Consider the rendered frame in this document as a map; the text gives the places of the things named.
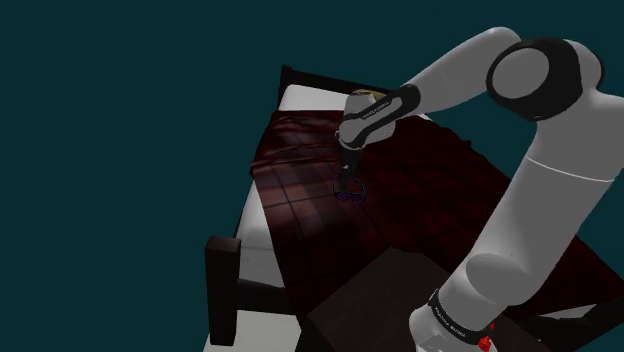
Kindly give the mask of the purple sunglasses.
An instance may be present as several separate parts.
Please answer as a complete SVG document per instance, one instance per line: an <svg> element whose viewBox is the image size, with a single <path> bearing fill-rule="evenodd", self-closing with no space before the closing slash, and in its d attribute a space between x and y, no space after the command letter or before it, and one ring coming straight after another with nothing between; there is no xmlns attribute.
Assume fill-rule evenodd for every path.
<svg viewBox="0 0 624 352"><path fill-rule="evenodd" d="M355 204L362 204L366 201L366 189L364 187L364 184L360 180L354 180L354 182L360 186L360 192L339 191L336 187L336 180L337 177L334 177L332 180L332 191L335 199L342 202L351 201Z"/></svg>

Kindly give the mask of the bed with dark red blanket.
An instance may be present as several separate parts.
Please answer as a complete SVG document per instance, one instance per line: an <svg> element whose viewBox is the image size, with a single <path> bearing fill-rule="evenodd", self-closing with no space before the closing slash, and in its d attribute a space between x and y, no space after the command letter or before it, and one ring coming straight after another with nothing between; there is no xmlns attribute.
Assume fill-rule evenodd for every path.
<svg viewBox="0 0 624 352"><path fill-rule="evenodd" d="M507 188L508 178L469 141L414 117L368 148L356 177L366 201L338 201L333 133L355 89L353 82L282 68L280 101L251 164L237 232L212 237L204 249L209 351L240 347L242 315L256 311L297 320L294 343L268 351L295 352L302 326L286 291L289 268L299 274L315 250L371 258L388 248L467 255Z"/></svg>

